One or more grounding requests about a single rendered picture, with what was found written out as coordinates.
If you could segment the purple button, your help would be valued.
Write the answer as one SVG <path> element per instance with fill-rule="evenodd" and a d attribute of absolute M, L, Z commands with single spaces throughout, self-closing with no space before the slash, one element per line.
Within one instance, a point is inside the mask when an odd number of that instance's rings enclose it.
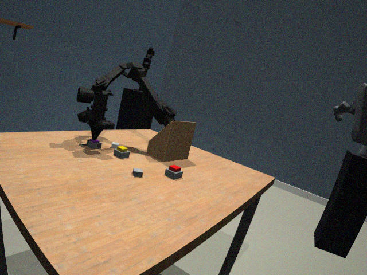
<path fill-rule="evenodd" d="M 91 148 L 92 150 L 93 149 L 100 149 L 101 145 L 102 145 L 102 143 L 99 142 L 97 139 L 96 140 L 92 140 L 92 139 L 87 140 L 87 146 L 89 148 Z"/>

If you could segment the red button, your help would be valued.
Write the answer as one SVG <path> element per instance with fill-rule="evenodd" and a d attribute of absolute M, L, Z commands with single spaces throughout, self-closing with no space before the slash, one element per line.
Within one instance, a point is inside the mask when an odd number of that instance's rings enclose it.
<path fill-rule="evenodd" d="M 178 166 L 169 166 L 169 168 L 165 169 L 165 174 L 166 176 L 168 176 L 169 178 L 172 179 L 178 179 L 181 178 L 183 174 L 183 171 L 181 171 L 181 168 Z"/>

